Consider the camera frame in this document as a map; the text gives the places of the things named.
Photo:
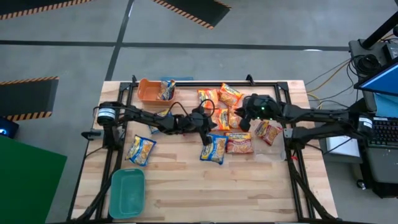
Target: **orange plastic container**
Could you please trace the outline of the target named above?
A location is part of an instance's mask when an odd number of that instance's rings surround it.
[[[149,105],[171,105],[175,98],[175,90],[171,100],[156,100],[156,96],[160,91],[160,81],[149,81],[143,78],[138,84],[138,98],[145,104]]]

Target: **green mat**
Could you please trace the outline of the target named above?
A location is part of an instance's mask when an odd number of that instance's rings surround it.
[[[0,136],[0,223],[45,223],[66,161]]]

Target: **wooden table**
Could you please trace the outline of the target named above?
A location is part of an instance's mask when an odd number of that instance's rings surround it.
[[[292,104],[309,108],[304,83],[301,80],[287,81]],[[115,101],[120,82],[104,82],[99,102]],[[156,112],[162,106],[143,105],[133,93],[132,104],[147,111]],[[236,87],[245,95],[251,93],[274,96],[269,87]],[[176,100],[191,111],[199,104],[197,88],[176,88]],[[176,106],[173,114],[181,113]],[[298,126],[313,127],[311,122],[301,122]],[[157,141],[150,155],[147,167],[140,167],[146,176],[146,205],[142,215],[132,222],[292,222],[297,221],[286,162],[255,162],[252,154],[226,154],[224,164],[199,160],[202,150],[198,134],[167,136],[162,133],[151,135],[144,124],[129,123],[126,132],[124,156],[133,136],[151,138]],[[264,142],[253,137],[255,147],[267,147]],[[99,148],[102,140],[90,142],[87,153]],[[310,144],[318,146],[318,141]],[[276,143],[272,150],[280,146]],[[98,193],[103,174],[106,150],[90,155],[84,163],[78,186],[72,217],[81,215]],[[311,147],[303,150],[309,186],[320,203],[333,216],[337,216],[331,194],[328,176],[320,151]],[[121,168],[136,168],[130,161],[122,161]],[[304,214],[307,213],[303,193],[300,198]],[[109,191],[105,200],[103,216],[108,213]]]

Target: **black and orange striped ramp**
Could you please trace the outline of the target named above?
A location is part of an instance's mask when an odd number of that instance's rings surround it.
[[[215,0],[153,1],[207,29],[214,29],[219,21],[222,20],[231,9],[231,7],[226,4]]]
[[[59,77],[0,82],[0,116],[10,121],[52,115]]]
[[[92,0],[0,0],[0,20],[74,6]]]

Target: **keyboard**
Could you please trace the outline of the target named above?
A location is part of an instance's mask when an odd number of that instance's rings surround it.
[[[373,137],[369,146],[398,149],[398,118],[373,118]]]

